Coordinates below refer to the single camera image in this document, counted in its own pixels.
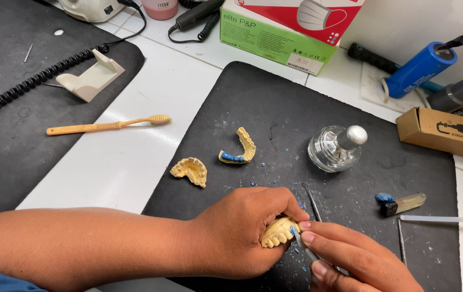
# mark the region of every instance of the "pink container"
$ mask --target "pink container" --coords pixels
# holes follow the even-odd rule
[[[174,17],[177,13],[177,0],[141,0],[145,13],[158,20]]]

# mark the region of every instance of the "white machine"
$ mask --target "white machine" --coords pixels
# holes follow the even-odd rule
[[[104,22],[125,6],[117,0],[58,0],[70,16],[87,22]]]

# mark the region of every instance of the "black work mat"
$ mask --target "black work mat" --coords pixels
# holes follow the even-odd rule
[[[64,30],[60,36],[54,35],[58,29]],[[46,2],[0,1],[0,94],[79,51],[117,39]],[[128,42],[111,46],[106,56],[125,72],[90,103],[65,89],[40,85],[0,109],[0,211],[16,208],[82,135],[49,137],[46,129],[94,123],[145,60]],[[64,73],[78,76],[94,63],[92,58]],[[54,78],[47,82],[57,84]]]
[[[369,139],[362,146],[358,164],[326,175],[309,160],[307,144],[316,132],[330,125],[360,125]],[[220,150],[243,153],[235,134],[239,127],[251,136],[256,154],[248,164],[227,165],[217,156]],[[199,158],[208,169],[205,189],[187,178],[170,175],[176,162],[186,157]],[[202,104],[143,214],[189,220],[233,189],[249,188],[250,181],[289,188],[313,219],[301,185],[310,183],[324,221],[363,232],[398,257],[396,217],[379,215],[376,194],[386,192],[400,198],[423,192],[426,203],[406,214],[457,216],[451,154],[401,143],[393,123],[249,64],[233,62],[222,71]],[[425,291],[460,290],[458,226],[408,222],[402,226],[408,267]],[[280,262],[258,278],[171,280],[203,292],[308,291],[311,274],[302,267],[308,268],[309,263],[304,253],[297,254],[291,247]]]

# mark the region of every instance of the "yellow plaster dental model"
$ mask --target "yellow plaster dental model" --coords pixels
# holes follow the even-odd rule
[[[293,234],[291,233],[291,226],[300,232],[298,224],[289,216],[276,218],[273,222],[269,223],[266,227],[266,231],[262,234],[262,247],[272,248],[292,239]]]
[[[255,146],[253,141],[251,141],[248,132],[246,132],[246,130],[244,130],[243,127],[240,127],[237,130],[237,135],[239,135],[242,147],[244,147],[244,154],[239,156],[233,156],[221,150],[221,152],[219,153],[220,161],[225,163],[245,164],[250,162],[253,159],[253,156],[255,156],[257,146]]]
[[[189,157],[179,161],[170,173],[175,177],[187,176],[195,185],[206,187],[206,174],[208,171],[204,164],[197,158]]]

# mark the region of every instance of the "cardboard box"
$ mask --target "cardboard box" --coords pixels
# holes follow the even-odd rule
[[[221,7],[221,42],[318,75],[338,49],[227,0]]]
[[[235,4],[335,46],[365,0],[235,0]]]
[[[413,108],[396,119],[399,140],[463,156],[463,116]]]

